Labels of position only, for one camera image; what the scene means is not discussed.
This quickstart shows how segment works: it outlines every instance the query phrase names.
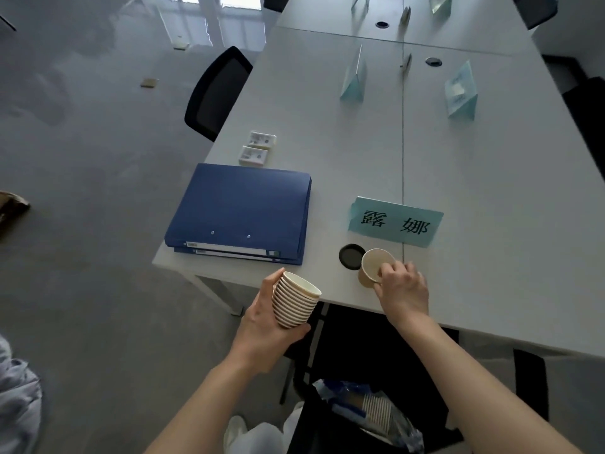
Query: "table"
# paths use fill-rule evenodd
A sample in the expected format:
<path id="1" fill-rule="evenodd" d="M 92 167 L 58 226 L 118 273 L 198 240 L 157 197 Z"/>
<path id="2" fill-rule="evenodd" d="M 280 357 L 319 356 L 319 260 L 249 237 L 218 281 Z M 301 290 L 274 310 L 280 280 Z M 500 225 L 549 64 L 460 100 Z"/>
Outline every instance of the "table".
<path id="1" fill-rule="evenodd" d="M 425 46 L 404 90 L 404 203 L 444 213 L 404 247 L 442 324 L 605 356 L 605 184 L 538 53 Z M 471 61 L 475 121 L 448 119 L 443 83 Z"/>
<path id="2" fill-rule="evenodd" d="M 433 15 L 428 0 L 370 0 L 367 12 L 364 2 L 352 11 L 352 0 L 290 0 L 277 25 L 493 54 L 516 54 L 531 43 L 512 0 L 452 0 L 449 19 Z M 399 23 L 404 4 L 412 8 L 407 29 Z M 381 20 L 389 27 L 376 27 Z"/>
<path id="3" fill-rule="evenodd" d="M 364 101 L 341 101 L 345 70 L 358 44 L 368 67 Z M 402 257 L 400 243 L 347 231 L 356 196 L 402 201 L 401 63 L 398 43 L 276 27 L 206 159 L 237 165 L 251 130 L 277 135 L 266 168 L 307 172 L 313 181 L 304 262 L 288 270 L 317 285 L 330 303 L 381 312 L 374 291 L 362 288 L 357 272 L 340 264 L 344 245 L 380 247 Z M 279 268 L 174 253 L 165 244 L 153 263 L 184 274 L 232 312 L 238 306 L 208 279 L 254 287 Z"/>

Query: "white pants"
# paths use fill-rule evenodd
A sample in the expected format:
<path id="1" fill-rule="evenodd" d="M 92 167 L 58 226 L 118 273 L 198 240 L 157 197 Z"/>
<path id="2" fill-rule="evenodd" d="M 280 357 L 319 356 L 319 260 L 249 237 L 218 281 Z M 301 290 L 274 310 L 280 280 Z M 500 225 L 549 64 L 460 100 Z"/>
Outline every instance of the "white pants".
<path id="1" fill-rule="evenodd" d="M 227 454 L 285 454 L 302 410 L 303 408 L 295 409 L 288 416 L 283 433 L 277 427 L 263 422 L 250 432 L 239 435 L 229 446 Z"/>

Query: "blue plastic wrapper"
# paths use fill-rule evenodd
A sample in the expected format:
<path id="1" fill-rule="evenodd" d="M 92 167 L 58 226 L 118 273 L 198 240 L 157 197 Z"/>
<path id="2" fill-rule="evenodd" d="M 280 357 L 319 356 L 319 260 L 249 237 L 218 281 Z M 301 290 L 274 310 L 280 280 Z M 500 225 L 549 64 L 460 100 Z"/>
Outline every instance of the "blue plastic wrapper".
<path id="1" fill-rule="evenodd" d="M 385 443 L 424 454 L 422 433 L 383 392 L 373 393 L 367 384 L 320 379 L 314 387 L 332 412 L 354 422 Z"/>

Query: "blue binder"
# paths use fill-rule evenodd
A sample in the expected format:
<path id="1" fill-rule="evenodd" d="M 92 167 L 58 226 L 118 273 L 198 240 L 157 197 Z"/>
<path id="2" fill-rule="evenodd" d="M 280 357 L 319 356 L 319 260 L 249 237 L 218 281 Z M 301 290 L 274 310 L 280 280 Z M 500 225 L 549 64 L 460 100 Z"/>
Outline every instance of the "blue binder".
<path id="1" fill-rule="evenodd" d="M 175 251 L 301 265 L 311 177 L 198 164 L 164 241 Z"/>

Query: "white shoe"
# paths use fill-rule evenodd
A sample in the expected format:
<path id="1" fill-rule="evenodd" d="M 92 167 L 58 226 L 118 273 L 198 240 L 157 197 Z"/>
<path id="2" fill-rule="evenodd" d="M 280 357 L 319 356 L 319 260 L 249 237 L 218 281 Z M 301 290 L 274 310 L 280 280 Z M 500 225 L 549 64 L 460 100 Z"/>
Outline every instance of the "white shoe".
<path id="1" fill-rule="evenodd" d="M 223 435 L 223 453 L 227 453 L 229 446 L 233 444 L 239 435 L 246 433 L 248 433 L 248 427 L 246 427 L 244 418 L 242 416 L 232 416 Z"/>

